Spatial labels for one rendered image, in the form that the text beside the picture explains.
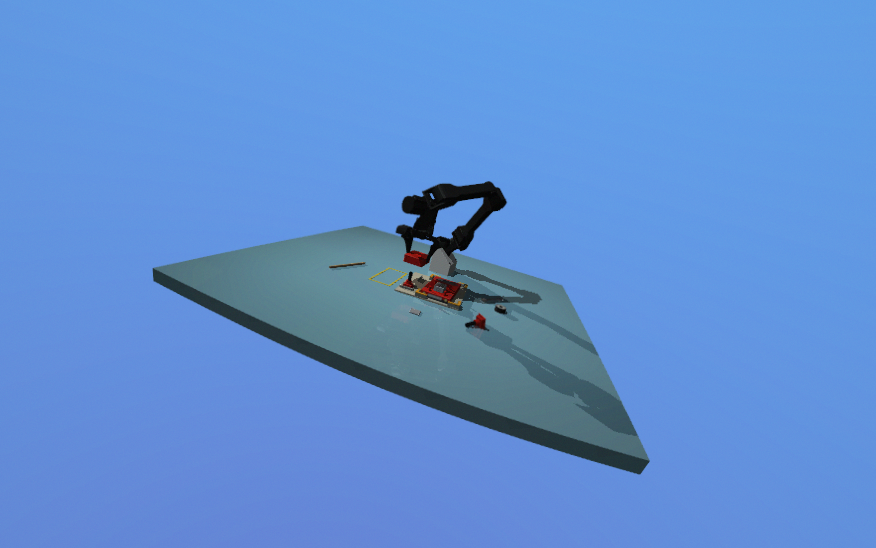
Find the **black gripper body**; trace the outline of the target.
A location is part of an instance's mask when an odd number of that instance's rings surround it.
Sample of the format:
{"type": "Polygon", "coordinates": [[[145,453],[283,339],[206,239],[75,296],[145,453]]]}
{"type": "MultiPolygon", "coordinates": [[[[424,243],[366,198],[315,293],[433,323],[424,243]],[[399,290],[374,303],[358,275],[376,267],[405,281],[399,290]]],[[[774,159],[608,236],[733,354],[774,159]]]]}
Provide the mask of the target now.
{"type": "MultiPolygon", "coordinates": [[[[421,221],[424,221],[424,222],[426,222],[427,219],[430,220],[429,224],[431,224],[431,226],[434,227],[434,225],[436,223],[436,218],[430,218],[430,217],[426,217],[423,215],[420,215],[419,217],[421,218],[421,221]]],[[[401,225],[398,225],[396,227],[395,232],[398,234],[401,234],[403,236],[410,237],[411,233],[412,233],[412,227],[405,225],[405,224],[401,224],[401,225]]],[[[428,238],[426,236],[426,240],[432,241],[434,246],[445,248],[445,249],[447,247],[449,247],[449,245],[450,245],[450,239],[446,238],[446,237],[442,237],[442,236],[439,236],[439,237],[432,236],[432,237],[428,237],[428,238]]]]}

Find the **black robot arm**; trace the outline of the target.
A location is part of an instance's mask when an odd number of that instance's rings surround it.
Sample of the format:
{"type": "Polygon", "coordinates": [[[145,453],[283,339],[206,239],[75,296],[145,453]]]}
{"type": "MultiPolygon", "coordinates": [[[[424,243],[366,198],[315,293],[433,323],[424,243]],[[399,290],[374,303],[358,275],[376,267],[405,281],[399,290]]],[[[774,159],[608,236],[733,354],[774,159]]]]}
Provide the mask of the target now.
{"type": "MultiPolygon", "coordinates": [[[[476,214],[465,225],[457,226],[451,233],[453,237],[450,238],[449,247],[443,248],[448,256],[457,249],[466,250],[478,227],[492,212],[501,210],[507,204],[500,188],[491,181],[460,187],[452,184],[439,184],[423,190],[422,193],[422,197],[413,195],[404,198],[401,204],[403,213],[436,218],[438,211],[452,207],[459,201],[483,197],[483,203],[476,214]],[[434,199],[431,198],[430,193],[433,194],[434,199]]],[[[434,227],[429,224],[430,220],[427,219],[424,222],[421,221],[420,217],[417,218],[412,227],[411,236],[421,240],[425,240],[426,236],[432,237],[434,227]]]]}

